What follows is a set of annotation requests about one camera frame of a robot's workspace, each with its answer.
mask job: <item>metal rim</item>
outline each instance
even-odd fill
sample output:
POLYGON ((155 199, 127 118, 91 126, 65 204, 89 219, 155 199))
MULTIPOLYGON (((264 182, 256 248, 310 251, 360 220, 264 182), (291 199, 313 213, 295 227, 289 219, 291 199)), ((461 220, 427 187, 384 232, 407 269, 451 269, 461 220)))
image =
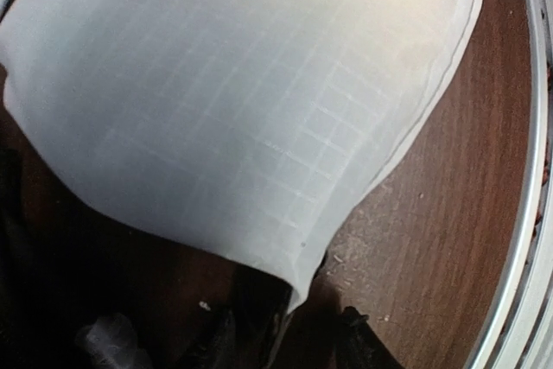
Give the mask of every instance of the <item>metal rim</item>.
POLYGON ((553 0, 526 0, 531 115, 526 167, 512 242, 492 306, 465 368, 553 367, 553 106, 548 70, 553 0))

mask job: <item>pillowcase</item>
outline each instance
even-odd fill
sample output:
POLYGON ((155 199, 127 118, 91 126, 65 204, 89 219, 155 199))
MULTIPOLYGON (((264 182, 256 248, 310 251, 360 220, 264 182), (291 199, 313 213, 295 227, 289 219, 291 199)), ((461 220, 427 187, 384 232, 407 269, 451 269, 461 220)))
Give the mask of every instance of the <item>pillowcase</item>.
POLYGON ((4 101, 86 204, 305 300, 397 165, 482 0, 16 0, 4 101))

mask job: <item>wood grain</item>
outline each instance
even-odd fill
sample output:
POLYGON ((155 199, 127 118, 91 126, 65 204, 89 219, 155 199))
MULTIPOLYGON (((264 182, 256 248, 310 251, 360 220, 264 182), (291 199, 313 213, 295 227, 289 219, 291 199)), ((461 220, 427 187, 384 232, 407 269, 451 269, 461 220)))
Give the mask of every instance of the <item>wood grain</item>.
POLYGON ((330 248, 325 284, 409 369, 461 368, 493 298, 522 183, 529 53, 524 0, 485 0, 419 138, 330 248))
MULTIPOLYGON (((330 247, 276 368, 333 367, 333 318, 356 305, 409 369, 461 368, 492 300, 518 207, 528 132, 524 0, 485 0, 450 88, 409 154, 330 247)), ((235 264, 121 226, 74 198, 11 118, 0 142, 24 155, 25 211, 68 278, 135 322, 164 366, 228 301, 235 264)))

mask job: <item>black object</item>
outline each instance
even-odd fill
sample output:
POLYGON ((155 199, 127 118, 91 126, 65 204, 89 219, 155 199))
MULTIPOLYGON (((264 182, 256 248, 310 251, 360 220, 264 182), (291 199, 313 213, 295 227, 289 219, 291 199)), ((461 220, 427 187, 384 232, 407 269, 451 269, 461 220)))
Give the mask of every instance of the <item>black object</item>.
POLYGON ((269 368, 277 355, 292 315, 292 287, 283 280, 242 266, 234 276, 232 309, 237 343, 246 367, 269 368))
POLYGON ((338 369, 403 369, 367 324, 367 315, 346 307, 336 341, 338 369))
POLYGON ((22 164, 0 149, 0 363, 33 369, 45 362, 80 369, 73 335, 90 315, 32 243, 21 209, 22 164))
POLYGON ((235 363, 236 322, 233 312, 223 309, 174 369, 234 369, 235 363))

